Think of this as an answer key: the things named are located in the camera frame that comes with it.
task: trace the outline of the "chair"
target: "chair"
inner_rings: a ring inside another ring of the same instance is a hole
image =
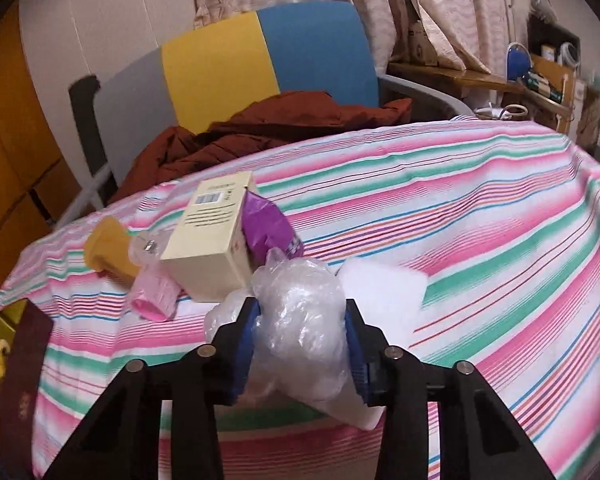
[[[58,227],[77,217],[110,174],[122,183],[136,156],[168,126],[198,134],[287,90],[325,90],[339,104],[377,107],[381,89],[413,98],[414,107],[433,110],[439,120],[473,115],[442,92],[376,75],[362,22],[348,2],[282,4],[192,30],[136,60],[95,94],[107,163]]]

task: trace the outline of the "blue gripper pad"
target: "blue gripper pad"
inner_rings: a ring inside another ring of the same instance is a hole
[[[260,315],[260,303],[255,298],[244,301],[236,323],[240,326],[240,335],[234,359],[234,382],[232,394],[237,399],[247,384],[249,368],[253,358],[253,329],[256,318]]]
[[[356,391],[365,404],[370,402],[371,389],[369,384],[369,367],[365,360],[365,352],[360,343],[361,335],[356,328],[357,323],[354,322],[356,317],[349,309],[349,301],[347,300],[347,309],[344,314],[344,326],[347,334],[347,345],[349,346],[349,366],[351,368],[351,377]]]

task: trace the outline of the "chair armrest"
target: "chair armrest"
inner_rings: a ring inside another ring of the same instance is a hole
[[[432,105],[440,109],[446,119],[458,115],[475,117],[474,112],[460,99],[451,97],[445,93],[429,88],[428,86],[420,85],[406,79],[401,79],[388,74],[378,74],[378,80],[381,86],[393,90],[407,97],[411,97],[418,102],[423,102],[427,105]]]
[[[110,176],[111,168],[108,164],[105,164],[95,175],[93,175],[93,179],[89,185],[78,193],[78,196],[69,204],[66,211],[62,213],[62,216],[54,226],[54,231],[63,228],[65,225],[68,225],[77,219],[78,216],[80,216],[80,213],[84,211],[84,208],[91,202],[91,199],[96,195],[98,190],[104,186]]]

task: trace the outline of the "plastic bag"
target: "plastic bag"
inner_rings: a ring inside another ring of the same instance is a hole
[[[242,205],[242,231],[254,259],[266,262],[272,248],[279,248],[287,258],[304,253],[304,244],[285,214],[271,200],[247,191]]]
[[[287,260],[272,249],[252,279],[262,314],[254,327],[254,355],[244,397],[279,390],[305,402],[336,397],[350,375],[344,328],[346,299],[326,264]],[[232,292],[205,317],[205,336],[237,319],[248,295]]]
[[[244,300],[253,296],[250,288],[239,288],[229,294],[222,303],[218,303],[205,316],[205,340],[211,343],[218,328],[238,319]]]

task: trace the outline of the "cardboard box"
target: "cardboard box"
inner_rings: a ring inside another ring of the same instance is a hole
[[[250,171],[203,180],[160,257],[194,301],[222,301],[253,273],[242,234],[242,202],[256,191]]]
[[[584,97],[582,117],[578,123],[576,143],[593,153],[600,140],[600,92],[589,86]]]
[[[424,66],[438,66],[438,53],[429,41],[421,21],[409,27],[411,61]]]

